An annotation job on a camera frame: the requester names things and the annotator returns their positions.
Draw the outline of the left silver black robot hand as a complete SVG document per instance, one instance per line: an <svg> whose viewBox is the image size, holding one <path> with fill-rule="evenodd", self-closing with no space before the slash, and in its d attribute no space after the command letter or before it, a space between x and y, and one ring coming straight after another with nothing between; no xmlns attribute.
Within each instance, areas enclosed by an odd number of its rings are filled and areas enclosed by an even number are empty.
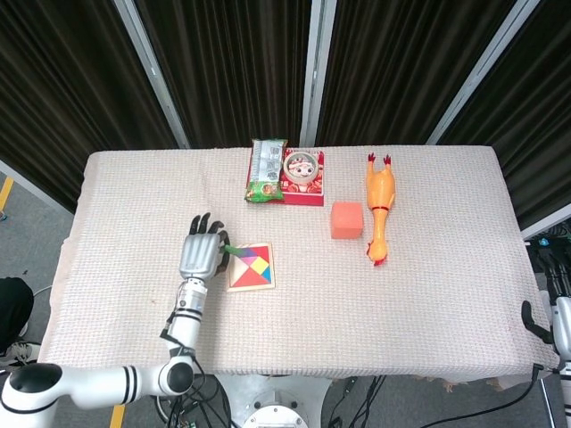
<svg viewBox="0 0 571 428"><path fill-rule="evenodd" d="M220 220L210 222L206 212L193 218L186 236L179 263L179 273L185 280L197 278L208 283L227 270L230 254L228 232Z"/></svg>

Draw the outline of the red box with bowl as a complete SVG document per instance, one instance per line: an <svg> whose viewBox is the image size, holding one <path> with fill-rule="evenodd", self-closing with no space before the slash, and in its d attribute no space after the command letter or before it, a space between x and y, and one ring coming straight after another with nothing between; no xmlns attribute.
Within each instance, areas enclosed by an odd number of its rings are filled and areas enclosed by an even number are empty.
<svg viewBox="0 0 571 428"><path fill-rule="evenodd" d="M317 177L308 184L300 185L290 181L282 169L280 184L284 195L283 203L288 205L323 206L324 205L324 164L325 154L315 149L291 148L285 150L285 157L291 152L308 152L315 156L319 163Z"/></svg>

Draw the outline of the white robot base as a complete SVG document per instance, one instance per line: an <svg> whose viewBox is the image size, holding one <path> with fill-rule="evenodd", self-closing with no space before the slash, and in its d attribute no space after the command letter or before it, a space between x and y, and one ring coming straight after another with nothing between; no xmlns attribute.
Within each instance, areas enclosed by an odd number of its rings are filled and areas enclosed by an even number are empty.
<svg viewBox="0 0 571 428"><path fill-rule="evenodd" d="M321 428L332 381L302 375L219 374L231 421L239 428Z"/></svg>

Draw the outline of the black trouser leg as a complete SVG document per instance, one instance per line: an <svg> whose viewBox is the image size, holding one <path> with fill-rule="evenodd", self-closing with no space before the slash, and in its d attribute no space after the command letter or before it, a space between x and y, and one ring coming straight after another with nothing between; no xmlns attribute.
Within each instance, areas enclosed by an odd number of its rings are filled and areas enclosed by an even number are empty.
<svg viewBox="0 0 571 428"><path fill-rule="evenodd" d="M0 278L0 355L22 336L33 306L33 292L23 279Z"/></svg>

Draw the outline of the large red tangram triangle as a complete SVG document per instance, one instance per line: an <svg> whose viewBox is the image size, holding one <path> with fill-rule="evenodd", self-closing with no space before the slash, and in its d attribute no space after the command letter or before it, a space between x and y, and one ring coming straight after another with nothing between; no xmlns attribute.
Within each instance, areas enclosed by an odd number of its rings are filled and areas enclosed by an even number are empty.
<svg viewBox="0 0 571 428"><path fill-rule="evenodd" d="M271 285L271 280L266 276L258 274L250 267L247 268L244 273L231 284L233 288L258 287L265 285Z"/></svg>

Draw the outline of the dark curtain panel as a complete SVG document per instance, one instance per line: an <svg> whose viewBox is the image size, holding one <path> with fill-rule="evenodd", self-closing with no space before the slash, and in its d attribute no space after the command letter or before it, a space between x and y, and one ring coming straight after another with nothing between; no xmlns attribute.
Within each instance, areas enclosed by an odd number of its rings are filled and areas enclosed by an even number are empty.
<svg viewBox="0 0 571 428"><path fill-rule="evenodd" d="M297 145L311 0L136 0L190 145Z"/></svg>
<svg viewBox="0 0 571 428"><path fill-rule="evenodd" d="M494 149L521 228L571 203L571 0L540 0L439 143Z"/></svg>
<svg viewBox="0 0 571 428"><path fill-rule="evenodd" d="M0 161L75 210L92 153L176 145L112 0L0 0Z"/></svg>
<svg viewBox="0 0 571 428"><path fill-rule="evenodd" d="M337 0L316 144L424 144L515 2Z"/></svg>

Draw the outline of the orange foam cube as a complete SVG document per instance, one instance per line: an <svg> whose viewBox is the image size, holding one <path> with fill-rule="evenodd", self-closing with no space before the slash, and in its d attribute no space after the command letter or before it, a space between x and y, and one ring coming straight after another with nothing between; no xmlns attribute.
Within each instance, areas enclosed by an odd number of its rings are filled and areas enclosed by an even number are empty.
<svg viewBox="0 0 571 428"><path fill-rule="evenodd" d="M362 236L364 219L358 202L334 202L330 215L330 231L333 239L357 239Z"/></svg>

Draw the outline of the white sneaker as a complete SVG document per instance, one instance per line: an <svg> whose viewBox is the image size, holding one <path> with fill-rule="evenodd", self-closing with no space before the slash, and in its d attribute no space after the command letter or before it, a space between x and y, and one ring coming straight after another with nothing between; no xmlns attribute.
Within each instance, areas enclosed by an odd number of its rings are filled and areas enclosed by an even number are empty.
<svg viewBox="0 0 571 428"><path fill-rule="evenodd" d="M0 353L0 366L26 366L37 362L41 344L15 342Z"/></svg>

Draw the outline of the orange rubber chicken toy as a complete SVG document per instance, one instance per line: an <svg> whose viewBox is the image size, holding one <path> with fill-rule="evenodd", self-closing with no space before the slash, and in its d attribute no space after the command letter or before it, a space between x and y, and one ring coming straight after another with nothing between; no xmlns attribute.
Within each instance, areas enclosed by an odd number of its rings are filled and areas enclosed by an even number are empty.
<svg viewBox="0 0 571 428"><path fill-rule="evenodd" d="M392 158L383 158L384 167L376 170L376 155L368 155L366 171L366 192L368 209L373 215L373 235L368 243L367 255L374 267L381 266L388 255L385 239L386 221L395 200L395 180L392 172Z"/></svg>

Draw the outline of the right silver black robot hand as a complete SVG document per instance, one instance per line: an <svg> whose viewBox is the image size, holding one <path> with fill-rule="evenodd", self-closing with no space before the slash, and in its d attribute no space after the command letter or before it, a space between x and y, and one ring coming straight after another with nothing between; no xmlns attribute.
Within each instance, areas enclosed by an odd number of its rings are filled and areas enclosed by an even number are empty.
<svg viewBox="0 0 571 428"><path fill-rule="evenodd" d="M521 319L527 331L552 345L564 362L571 362L571 270L552 256L541 259L540 265L547 279L551 328L548 331L534 322L531 303L527 300L521 305Z"/></svg>

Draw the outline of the green snack bag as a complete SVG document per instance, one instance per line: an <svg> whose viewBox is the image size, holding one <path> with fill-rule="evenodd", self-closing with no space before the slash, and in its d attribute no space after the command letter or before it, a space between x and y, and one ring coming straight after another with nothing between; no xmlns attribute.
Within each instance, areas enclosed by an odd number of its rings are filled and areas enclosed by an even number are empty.
<svg viewBox="0 0 571 428"><path fill-rule="evenodd" d="M282 201L280 177L286 139L253 139L244 199L251 203Z"/></svg>

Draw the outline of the beige masking tape roll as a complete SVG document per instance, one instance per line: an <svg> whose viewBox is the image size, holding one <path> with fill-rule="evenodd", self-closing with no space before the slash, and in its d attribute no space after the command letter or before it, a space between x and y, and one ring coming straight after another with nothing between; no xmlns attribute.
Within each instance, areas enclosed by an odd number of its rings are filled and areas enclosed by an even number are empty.
<svg viewBox="0 0 571 428"><path fill-rule="evenodd" d="M319 173L319 163L308 152L291 152L285 157L283 170L293 183L305 185L313 181Z"/></svg>

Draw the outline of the grey metal frame rail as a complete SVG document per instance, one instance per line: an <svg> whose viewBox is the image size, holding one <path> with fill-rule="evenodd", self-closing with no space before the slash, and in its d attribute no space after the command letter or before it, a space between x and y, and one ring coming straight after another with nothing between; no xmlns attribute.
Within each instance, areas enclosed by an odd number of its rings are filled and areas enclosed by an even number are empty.
<svg viewBox="0 0 571 428"><path fill-rule="evenodd" d="M30 182L27 178L25 178L22 174L17 172L15 169L10 167L7 163L0 160L0 172L5 174L7 177L11 177L18 183L21 187L26 189L28 192L35 195L39 200L44 202L45 204L49 205L53 209L59 211L63 215L72 218L73 213L63 207L59 202L57 202L54 198L49 196L46 192L41 190L39 187L34 185Z"/></svg>
<svg viewBox="0 0 571 428"><path fill-rule="evenodd" d="M544 232L548 231L550 228L553 228L553 227L563 223L568 218L570 218L570 216L566 216L563 218L554 218L553 216L548 216L547 218L544 218L544 219L532 224L531 226L523 229L521 231L522 238L525 241L529 240L529 239L533 238L534 236L537 236L541 233L544 233Z"/></svg>

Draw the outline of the grey metal frame post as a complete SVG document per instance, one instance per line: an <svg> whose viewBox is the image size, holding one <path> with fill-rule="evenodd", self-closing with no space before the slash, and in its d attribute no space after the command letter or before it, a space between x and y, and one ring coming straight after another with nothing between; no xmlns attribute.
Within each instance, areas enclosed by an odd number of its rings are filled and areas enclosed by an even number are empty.
<svg viewBox="0 0 571 428"><path fill-rule="evenodd" d="M336 7L337 0L311 1L300 147L314 147L317 140Z"/></svg>
<svg viewBox="0 0 571 428"><path fill-rule="evenodd" d="M516 0L426 140L436 145L542 0Z"/></svg>
<svg viewBox="0 0 571 428"><path fill-rule="evenodd" d="M190 141L186 136L182 120L168 89L161 66L153 50L151 40L139 14L135 0L112 0L112 2L134 46L137 57L161 107L161 111L167 120L178 148L190 149Z"/></svg>

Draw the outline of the colourful tangram puzzle board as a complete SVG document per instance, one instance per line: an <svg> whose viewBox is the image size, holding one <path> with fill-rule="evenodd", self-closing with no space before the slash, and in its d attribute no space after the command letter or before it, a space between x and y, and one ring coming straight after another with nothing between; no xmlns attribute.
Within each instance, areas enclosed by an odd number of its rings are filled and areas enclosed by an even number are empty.
<svg viewBox="0 0 571 428"><path fill-rule="evenodd" d="M255 247L260 245L268 244L271 247L270 243L254 243L254 244L246 244L236 246L237 248L244 248L250 247L254 250ZM272 270L272 283L271 285L265 286L258 286L258 287L247 287L247 288L233 288L231 284L241 276L247 268L251 268L251 266L247 266L242 259L238 258L237 256L230 255L229 263L228 263L228 291L229 292L246 292L246 291L258 291L258 290L265 290L265 289L272 289L276 286L276 276L274 272L274 262L273 262L273 251L271 247L271 270Z"/></svg>

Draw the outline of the beige waffle tablecloth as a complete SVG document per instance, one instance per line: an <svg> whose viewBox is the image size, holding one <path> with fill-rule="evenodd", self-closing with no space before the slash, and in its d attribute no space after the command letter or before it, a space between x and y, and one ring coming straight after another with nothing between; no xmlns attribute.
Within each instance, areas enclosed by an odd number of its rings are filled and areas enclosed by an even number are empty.
<svg viewBox="0 0 571 428"><path fill-rule="evenodd" d="M209 373L419 375L448 381L555 367L520 307L547 325L494 150L377 146L390 155L396 197L388 256L374 266L367 220L355 240L330 235L334 202L364 202L369 150L325 149L321 207L244 199L246 148L97 152L51 292L40 358L62 366L152 366L181 278L194 216L223 222L234 245L269 243L276 285L209 291L196 345Z"/></svg>

